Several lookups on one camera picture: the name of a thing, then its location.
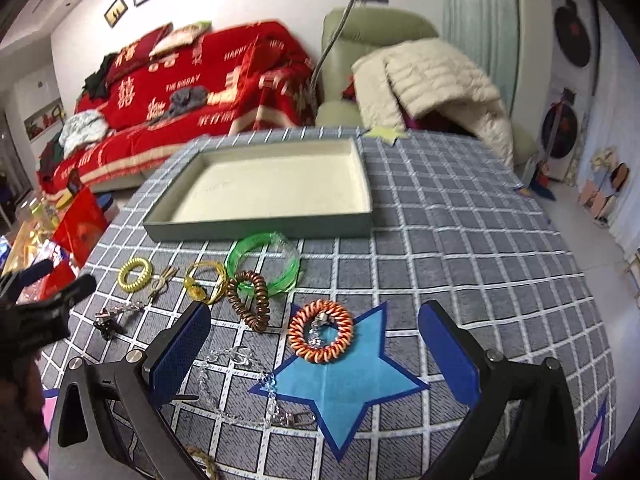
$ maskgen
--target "copper coil bracelet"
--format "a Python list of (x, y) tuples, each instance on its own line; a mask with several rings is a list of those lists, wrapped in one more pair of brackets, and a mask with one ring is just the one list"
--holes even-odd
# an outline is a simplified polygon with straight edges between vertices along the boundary
[[(251, 312), (238, 296), (238, 285), (242, 282), (250, 282), (254, 286), (255, 313)], [(267, 283), (260, 274), (252, 270), (240, 270), (233, 279), (229, 280), (226, 286), (226, 296), (229, 298), (233, 310), (251, 330), (255, 332), (267, 330), (271, 309), (269, 309)]]
[[(312, 348), (305, 340), (305, 325), (318, 314), (325, 312), (338, 326), (334, 342), (323, 348)], [(353, 339), (353, 319), (347, 310), (335, 301), (317, 300), (305, 305), (289, 324), (289, 344), (298, 357), (322, 364), (337, 359)]]

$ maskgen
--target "sofa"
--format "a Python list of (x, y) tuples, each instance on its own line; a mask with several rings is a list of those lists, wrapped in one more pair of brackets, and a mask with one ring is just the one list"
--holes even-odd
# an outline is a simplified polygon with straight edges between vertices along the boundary
[[(324, 18), (322, 49), (331, 40), (342, 18), (338, 7)], [(340, 37), (326, 57), (321, 69), (322, 104), (316, 116), (317, 126), (363, 126), (356, 102), (344, 100), (342, 92), (351, 82), (351, 67), (362, 56), (403, 41), (437, 38), (438, 33), (424, 17), (407, 10), (389, 7), (352, 9)], [(538, 153), (534, 137), (513, 125), (513, 165), (523, 166)]]

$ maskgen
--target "gray checkered tablecloth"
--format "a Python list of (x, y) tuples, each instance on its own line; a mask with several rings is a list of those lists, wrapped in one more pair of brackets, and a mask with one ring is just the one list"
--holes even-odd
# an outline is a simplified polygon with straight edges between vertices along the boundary
[[(480, 142), (468, 137), (412, 132), (391, 147), (349, 129), (271, 130), (234, 137), (201, 137), (169, 158), (132, 197), (92, 253), (82, 272), (92, 273), (98, 291), (77, 306), (69, 340), (44, 352), (44, 385), (60, 384), (69, 359), (119, 360), (132, 348), (146, 348), (190, 303), (181, 277), (142, 314), (125, 314), (126, 333), (103, 341), (92, 328), (105, 303), (146, 299), (116, 285), (116, 274), (132, 256), (144, 256), (154, 272), (171, 263), (180, 271), (195, 260), (224, 260), (232, 242), (156, 244), (142, 219), (180, 170), (201, 150), (234, 144), (286, 142), (354, 136), (374, 200), (370, 238), (294, 240), (302, 254), (298, 286), (271, 301), (271, 325), (251, 332), (223, 301), (212, 308), (209, 339), (185, 378), (182, 391), (197, 393), (196, 374), (209, 346), (242, 344), (277, 366), (290, 355), (285, 327), (290, 305), (332, 298), (354, 316), (388, 302), (386, 354), (428, 382), (430, 390), (379, 404), (364, 418), (354, 441), (337, 462), (318, 430), (269, 428), (246, 421), (264, 417), (266, 399), (249, 394), (257, 375), (228, 361), (213, 366), (210, 389), (231, 420), (203, 402), (174, 402), (162, 410), (178, 438), (208, 450), (223, 479), (239, 478), (416, 478), (455, 432), (466, 407), (455, 401), (423, 344), (416, 313), (425, 300), (440, 302), (459, 326), (484, 348), (496, 347), (512, 360), (540, 363), (553, 355), (562, 363), (582, 442), (603, 402), (607, 405), (600, 459), (614, 449), (615, 381), (606, 331), (584, 275), (538, 204), (513, 191), (520, 185)], [(248, 257), (244, 268), (269, 279), (282, 260), (268, 248)], [(297, 410), (305, 406), (292, 405)], [(142, 446), (116, 402), (117, 425), (135, 463), (148, 470)], [(490, 468), (508, 434), (515, 407), (498, 427), (482, 471)]]

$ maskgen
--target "yellow coil hair tie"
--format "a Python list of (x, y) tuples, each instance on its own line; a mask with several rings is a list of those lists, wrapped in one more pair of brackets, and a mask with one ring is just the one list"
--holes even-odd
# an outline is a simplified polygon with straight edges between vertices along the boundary
[[(143, 267), (142, 274), (140, 274), (135, 282), (127, 283), (127, 276), (136, 267)], [(144, 258), (132, 258), (120, 269), (120, 272), (118, 273), (118, 285), (125, 292), (137, 292), (142, 290), (149, 282), (153, 271), (154, 268), (151, 266), (149, 260), (145, 260)]]

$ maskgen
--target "red blanket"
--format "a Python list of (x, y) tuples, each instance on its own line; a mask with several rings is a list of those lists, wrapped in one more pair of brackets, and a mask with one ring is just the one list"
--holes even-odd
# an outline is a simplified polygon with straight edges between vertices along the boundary
[[(56, 195), (73, 168), (88, 186), (154, 168), (202, 134), (220, 136), (314, 123), (308, 82), (312, 62), (279, 22), (258, 22), (202, 36), (116, 81), (105, 100), (84, 95), (76, 112), (97, 108), (115, 132), (64, 160), (42, 189)], [(173, 92), (209, 90), (209, 104), (148, 126)]]

